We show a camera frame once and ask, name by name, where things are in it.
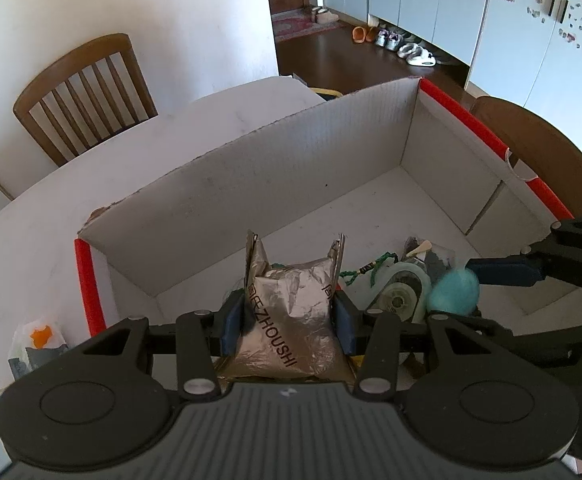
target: wooden chair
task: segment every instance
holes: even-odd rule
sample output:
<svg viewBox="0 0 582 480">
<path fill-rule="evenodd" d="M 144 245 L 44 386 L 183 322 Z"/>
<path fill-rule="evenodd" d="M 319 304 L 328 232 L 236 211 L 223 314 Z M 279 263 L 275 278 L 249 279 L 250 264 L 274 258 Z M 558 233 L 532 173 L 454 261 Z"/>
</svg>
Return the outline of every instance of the wooden chair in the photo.
<svg viewBox="0 0 582 480">
<path fill-rule="evenodd" d="M 582 216 L 582 152 L 561 131 L 529 110 L 495 97 L 479 97 L 471 113 L 552 189 L 573 216 Z"/>
<path fill-rule="evenodd" d="M 122 78 L 120 78 L 120 73 L 114 65 L 112 56 L 117 53 L 120 54 L 132 83 L 132 85 L 128 84 L 128 86 L 135 88 L 143 110 L 136 110 L 133 106 L 132 97 L 125 88 Z M 113 85 L 111 85 L 112 88 L 109 88 L 100 68 L 98 68 L 97 62 L 102 60 L 105 60 L 106 65 L 101 62 L 100 66 L 107 78 L 110 75 L 110 78 L 113 79 L 114 86 L 117 89 L 116 96 L 114 96 L 115 90 L 112 91 Z M 98 85 L 96 88 L 100 87 L 101 95 L 99 97 L 89 83 L 87 75 L 85 75 L 85 70 L 88 67 L 90 67 L 97 80 Z M 135 96 L 133 96 L 133 100 L 138 104 Z M 91 112 L 87 110 L 87 107 L 92 107 Z M 39 114 L 40 118 L 44 116 L 48 118 L 52 130 L 48 126 L 47 130 L 51 136 L 45 132 L 39 121 L 34 118 L 32 112 Z M 133 53 L 131 41 L 126 34 L 109 34 L 95 38 L 62 56 L 29 83 L 15 102 L 13 113 L 58 166 L 68 162 L 67 157 L 62 152 L 67 156 L 70 156 L 68 152 L 72 153 L 73 156 L 78 156 L 80 152 L 84 152 L 103 142 L 106 138 L 158 114 Z M 64 123 L 65 126 L 66 124 L 70 126 L 69 132 L 72 130 L 72 139 L 69 138 L 69 135 L 60 124 L 60 120 L 66 121 Z M 90 140 L 87 139 L 84 130 L 89 133 Z M 56 144 L 63 145 L 66 148 L 60 150 Z"/>
</svg>

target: dark wooden floor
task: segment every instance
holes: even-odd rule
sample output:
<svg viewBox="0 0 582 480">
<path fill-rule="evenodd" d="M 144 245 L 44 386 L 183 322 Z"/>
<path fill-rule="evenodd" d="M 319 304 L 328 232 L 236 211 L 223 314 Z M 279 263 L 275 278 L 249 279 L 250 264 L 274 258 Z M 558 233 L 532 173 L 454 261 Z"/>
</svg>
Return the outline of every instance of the dark wooden floor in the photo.
<svg viewBox="0 0 582 480">
<path fill-rule="evenodd" d="M 309 86 L 344 94 L 409 75 L 429 78 L 465 108 L 473 97 L 464 91 L 466 65 L 416 67 L 373 43 L 353 43 L 352 27 L 311 34 L 276 44 L 281 75 L 295 73 Z"/>
</svg>

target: red rug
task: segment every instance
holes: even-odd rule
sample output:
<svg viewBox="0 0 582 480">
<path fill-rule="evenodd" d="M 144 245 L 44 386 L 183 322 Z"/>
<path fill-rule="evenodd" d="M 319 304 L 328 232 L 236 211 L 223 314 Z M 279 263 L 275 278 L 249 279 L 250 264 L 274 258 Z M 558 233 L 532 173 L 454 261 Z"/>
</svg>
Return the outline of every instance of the red rug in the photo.
<svg viewBox="0 0 582 480">
<path fill-rule="evenodd" d="M 271 19 L 273 21 L 273 36 L 276 43 L 343 27 L 343 23 L 341 22 L 325 23 L 324 25 L 313 23 L 311 21 L 311 9 L 280 12 L 279 14 L 271 16 Z"/>
</svg>

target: table surface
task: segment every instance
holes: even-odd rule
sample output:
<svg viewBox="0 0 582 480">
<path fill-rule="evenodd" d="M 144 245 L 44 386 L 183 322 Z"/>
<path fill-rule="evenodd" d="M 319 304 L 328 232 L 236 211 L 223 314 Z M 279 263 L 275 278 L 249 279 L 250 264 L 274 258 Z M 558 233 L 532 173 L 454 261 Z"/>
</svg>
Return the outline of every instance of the table surface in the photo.
<svg viewBox="0 0 582 480">
<path fill-rule="evenodd" d="M 323 102 L 272 77 L 158 115 L 65 164 L 0 212 L 0 389 L 19 324 L 49 316 L 70 346 L 88 338 L 73 241 L 91 212 L 257 128 Z"/>
</svg>

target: gold foil package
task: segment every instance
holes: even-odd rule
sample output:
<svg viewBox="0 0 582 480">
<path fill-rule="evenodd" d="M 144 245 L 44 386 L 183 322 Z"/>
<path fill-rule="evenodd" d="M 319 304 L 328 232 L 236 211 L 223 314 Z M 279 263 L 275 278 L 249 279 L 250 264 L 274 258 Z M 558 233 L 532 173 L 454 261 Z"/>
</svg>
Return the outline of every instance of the gold foil package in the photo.
<svg viewBox="0 0 582 480">
<path fill-rule="evenodd" d="M 329 314 L 343 245 L 341 237 L 326 258 L 272 267 L 262 240 L 249 232 L 244 329 L 221 378 L 353 382 Z"/>
</svg>

